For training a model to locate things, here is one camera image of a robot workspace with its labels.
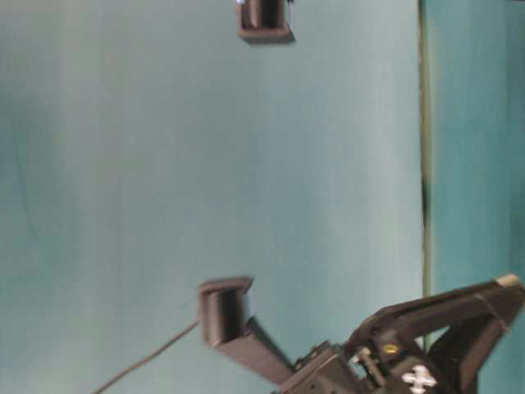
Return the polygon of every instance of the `white cross symbol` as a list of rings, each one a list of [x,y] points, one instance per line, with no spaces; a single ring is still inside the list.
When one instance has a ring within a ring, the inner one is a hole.
[[[406,373],[401,378],[403,382],[412,385],[410,390],[413,394],[425,394],[425,387],[434,387],[437,384],[424,365],[416,365],[413,367],[413,373]]]

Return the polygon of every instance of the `screw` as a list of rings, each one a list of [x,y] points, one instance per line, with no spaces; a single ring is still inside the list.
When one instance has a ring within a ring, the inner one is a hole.
[[[388,355],[397,355],[399,353],[399,346],[389,343],[383,346],[383,351]]]

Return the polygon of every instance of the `teal backdrop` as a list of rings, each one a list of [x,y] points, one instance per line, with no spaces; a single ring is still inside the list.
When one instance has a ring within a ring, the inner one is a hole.
[[[431,289],[525,277],[525,3],[425,0]],[[525,392],[525,317],[481,394]]]
[[[251,48],[234,0],[0,2],[0,392],[89,393],[210,277],[255,276],[293,359],[422,294],[417,3],[294,21]],[[272,389],[192,332],[109,392]]]

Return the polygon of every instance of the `wire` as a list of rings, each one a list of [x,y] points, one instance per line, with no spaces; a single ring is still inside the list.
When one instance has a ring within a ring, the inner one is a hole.
[[[168,342],[166,342],[164,345],[160,346],[158,349],[156,349],[153,353],[150,355],[147,355],[143,359],[137,361],[136,363],[132,364],[128,368],[124,369],[117,375],[115,375],[113,378],[109,379],[107,382],[105,382],[101,387],[99,387],[97,390],[95,390],[92,394],[101,394],[102,392],[105,392],[110,386],[124,378],[128,373],[133,372],[135,369],[143,366],[144,364],[147,364],[149,361],[153,360],[155,357],[160,355],[163,351],[165,351],[168,347],[173,345],[175,342],[177,342],[179,339],[181,339],[184,335],[189,333],[191,330],[193,330],[195,327],[197,327],[200,323],[200,318],[196,318],[187,328],[179,332],[177,335],[175,335],[172,339],[170,339]]]

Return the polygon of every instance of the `robotic arm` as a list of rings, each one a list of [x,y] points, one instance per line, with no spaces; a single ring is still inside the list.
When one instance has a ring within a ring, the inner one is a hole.
[[[525,288],[508,275],[381,309],[345,344],[326,341],[292,365],[249,312],[251,284],[240,277],[199,288],[203,339],[282,394],[477,394],[481,367],[525,305]],[[429,351],[419,346],[442,328]]]

